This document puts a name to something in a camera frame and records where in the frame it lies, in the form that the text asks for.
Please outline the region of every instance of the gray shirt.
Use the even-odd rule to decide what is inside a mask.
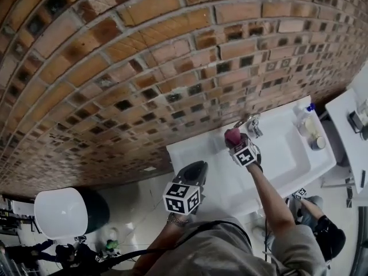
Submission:
[[[241,226],[238,221],[231,221]],[[189,224],[186,235],[201,224],[203,222]],[[253,256],[252,248],[240,230],[229,224],[219,224],[165,252],[146,276],[327,275],[321,250],[308,226],[296,225],[277,236],[272,254],[275,264]]]

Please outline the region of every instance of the white bottle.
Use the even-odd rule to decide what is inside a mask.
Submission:
[[[306,122],[308,118],[311,116],[313,111],[315,110],[316,105],[314,103],[311,103],[306,108],[303,108],[300,110],[299,114],[297,115],[297,128],[301,135],[307,136],[308,130],[306,128]]]

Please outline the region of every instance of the white sink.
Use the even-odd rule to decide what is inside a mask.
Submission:
[[[248,134],[260,149],[265,176],[286,197],[318,178],[336,164],[331,146],[315,113],[312,117],[317,130],[325,137],[327,145],[312,151],[305,137],[295,127],[293,108],[307,106],[310,97],[262,113],[259,128],[263,136],[257,139]],[[201,211],[222,209],[237,216],[260,209],[259,196],[249,172],[238,166],[230,157],[224,142],[224,133],[234,124],[203,133],[167,146],[175,173],[190,163],[204,160],[208,174]],[[245,126],[241,132],[246,133]]]

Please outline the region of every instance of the chrome faucet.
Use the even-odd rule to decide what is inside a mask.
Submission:
[[[254,133],[255,137],[263,136],[262,131],[258,128],[260,113],[246,114],[242,120],[237,122],[234,128],[238,128],[245,124],[247,126],[248,132]]]

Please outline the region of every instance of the soap bottle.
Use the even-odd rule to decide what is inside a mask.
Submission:
[[[308,118],[313,113],[316,105],[314,103],[310,103],[309,106],[302,108],[297,115],[297,128],[301,135],[306,136],[308,135],[308,130],[306,128],[306,122]]]

